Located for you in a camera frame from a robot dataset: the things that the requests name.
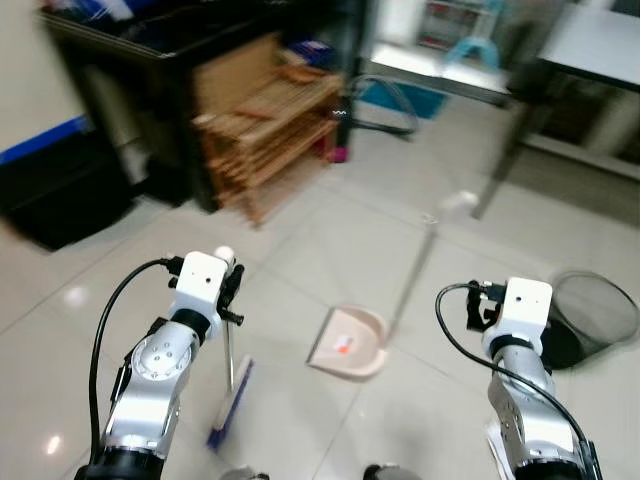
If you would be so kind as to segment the blue floor mat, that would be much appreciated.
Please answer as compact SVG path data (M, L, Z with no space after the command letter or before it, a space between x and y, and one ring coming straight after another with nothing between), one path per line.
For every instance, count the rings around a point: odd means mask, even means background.
M360 100L369 102L379 108L401 111L404 113L402 99L408 102L419 118L433 119L438 111L443 108L448 95L435 90L426 90L416 84L406 84L401 82L390 82L392 90L387 84L371 82L367 83L364 92L361 93Z

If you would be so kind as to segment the blue bristle broom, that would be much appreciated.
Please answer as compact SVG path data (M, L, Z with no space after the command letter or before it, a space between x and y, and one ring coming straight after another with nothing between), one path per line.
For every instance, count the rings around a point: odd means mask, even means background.
M227 439L230 425L232 425L234 416L239 408L239 404L246 393L248 381L251 379L253 369L255 369L255 361L251 355L243 355L239 360L236 357L236 347L234 347L234 335L236 329L233 326L242 326L232 323L224 323L221 329L221 338L224 339L224 357L225 366L227 366L227 388L228 393L224 401L221 402L218 416L212 422L209 436L207 436L206 445L212 451L220 448L221 443Z

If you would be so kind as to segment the grey top table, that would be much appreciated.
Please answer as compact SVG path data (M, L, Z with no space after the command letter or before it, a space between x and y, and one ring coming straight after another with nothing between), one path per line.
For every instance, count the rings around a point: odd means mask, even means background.
M517 64L508 86L517 102L515 119L503 138L495 168L472 218L483 219L498 189L526 147L547 150L532 137L561 96L562 79L595 81L632 93L640 92L640 17L584 6L571 0L550 0L556 17L538 31L538 45Z

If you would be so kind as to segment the light blue plastic stool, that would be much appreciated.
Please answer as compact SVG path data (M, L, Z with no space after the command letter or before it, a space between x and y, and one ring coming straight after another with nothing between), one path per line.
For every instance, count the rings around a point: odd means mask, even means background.
M493 70L493 72L497 72L500 69L500 51L492 41L492 38L475 35L467 36L458 41L453 46L453 49L445 55L442 68L448 68L451 65L460 63L472 52L477 54L477 58L480 59L481 64L486 69Z

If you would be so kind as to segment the brown wooden slatted rack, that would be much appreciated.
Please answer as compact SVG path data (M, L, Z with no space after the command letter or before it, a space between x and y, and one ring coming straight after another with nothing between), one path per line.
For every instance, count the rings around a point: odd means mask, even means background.
M253 228L334 160L343 78L293 59L278 33L206 61L193 84L216 201Z

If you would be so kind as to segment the black mesh waste basket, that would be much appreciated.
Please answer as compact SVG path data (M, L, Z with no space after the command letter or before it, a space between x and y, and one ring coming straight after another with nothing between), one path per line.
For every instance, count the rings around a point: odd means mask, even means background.
M636 302L594 271L566 270L552 279L541 361L552 371L572 369L603 349L630 342L640 323Z

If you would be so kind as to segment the black desk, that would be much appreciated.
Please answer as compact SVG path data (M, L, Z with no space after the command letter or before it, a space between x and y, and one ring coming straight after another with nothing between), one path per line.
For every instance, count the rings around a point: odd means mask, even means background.
M93 91L93 68L118 82L125 109L140 115L140 134L152 152L148 172L159 175L143 182L143 192L215 212L215 189L192 127L196 68L282 32L333 38L339 72L355 73L375 12L376 0L152 0L131 19L114 20L40 0L35 17L97 128L106 131L111 122L105 97Z

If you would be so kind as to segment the black low box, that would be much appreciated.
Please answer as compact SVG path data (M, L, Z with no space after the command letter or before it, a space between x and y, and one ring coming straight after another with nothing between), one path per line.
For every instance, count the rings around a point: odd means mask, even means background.
M133 206L132 183L104 133L72 134L0 163L0 220L45 250L95 236Z

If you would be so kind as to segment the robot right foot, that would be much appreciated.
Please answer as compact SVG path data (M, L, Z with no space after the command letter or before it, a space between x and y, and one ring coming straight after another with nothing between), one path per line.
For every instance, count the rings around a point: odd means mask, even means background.
M419 480L419 477L394 463L374 463L365 468L362 480Z

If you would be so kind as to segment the pink long-handled dustpan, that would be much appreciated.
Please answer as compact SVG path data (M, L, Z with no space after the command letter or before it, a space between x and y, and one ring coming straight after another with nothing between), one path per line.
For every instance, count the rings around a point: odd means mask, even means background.
M366 381L378 375L387 366L393 335L402 324L413 289L428 264L439 228L471 216L479 204L479 196L462 189L445 196L433 210L422 214L424 233L398 293L393 315L384 317L370 308L349 303L330 308L306 364L347 381Z

